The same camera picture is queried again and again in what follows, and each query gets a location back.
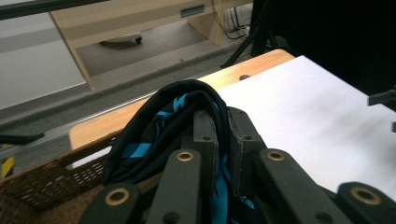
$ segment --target white surface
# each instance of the white surface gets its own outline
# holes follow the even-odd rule
[[[219,91],[245,110],[268,147],[285,150],[317,184],[359,181],[396,200],[396,113],[299,57]]]
[[[105,156],[106,154],[108,154],[110,149],[111,149],[111,147],[105,147],[104,149],[97,151],[97,152],[89,155],[86,158],[83,158],[79,161],[75,161],[75,162],[71,163],[70,165],[66,166],[66,169],[73,170],[75,168],[78,168],[79,166],[84,165],[85,163],[87,163],[89,161],[93,161],[93,160],[98,159],[99,157]]]
[[[0,109],[83,83],[48,13],[0,21]]]

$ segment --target woven basket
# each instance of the woven basket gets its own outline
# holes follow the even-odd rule
[[[103,188],[106,156],[75,169],[75,161],[111,146],[120,132],[112,133],[58,160],[12,175],[0,182],[0,223],[78,223],[86,207]]]

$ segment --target black and blue fabric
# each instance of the black and blue fabric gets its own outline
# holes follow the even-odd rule
[[[229,111],[217,92],[201,81],[175,82],[146,101],[111,148],[105,162],[104,185],[136,184],[163,171],[169,155],[180,149],[183,137],[192,134],[194,112],[202,109],[211,116],[219,143],[215,188],[208,199],[211,221],[246,223],[232,218],[229,209],[230,204],[248,204],[248,199],[235,199],[230,193]]]

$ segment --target wooden board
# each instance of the wooden board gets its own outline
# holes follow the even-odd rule
[[[294,57],[282,49],[276,49],[243,63],[225,68],[211,75],[199,78],[215,90],[239,81],[242,75],[254,76],[262,71],[285,63]],[[73,149],[83,147],[92,141],[123,129],[126,123],[147,99],[127,105],[118,110],[106,113],[95,119],[87,120],[73,127],[70,131],[70,142]]]

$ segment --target white table surface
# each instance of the white table surface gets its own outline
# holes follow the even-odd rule
[[[249,114],[268,147],[289,152],[317,184],[337,191],[359,181],[396,200],[396,113],[367,106],[367,95],[309,59],[298,57],[219,93]]]

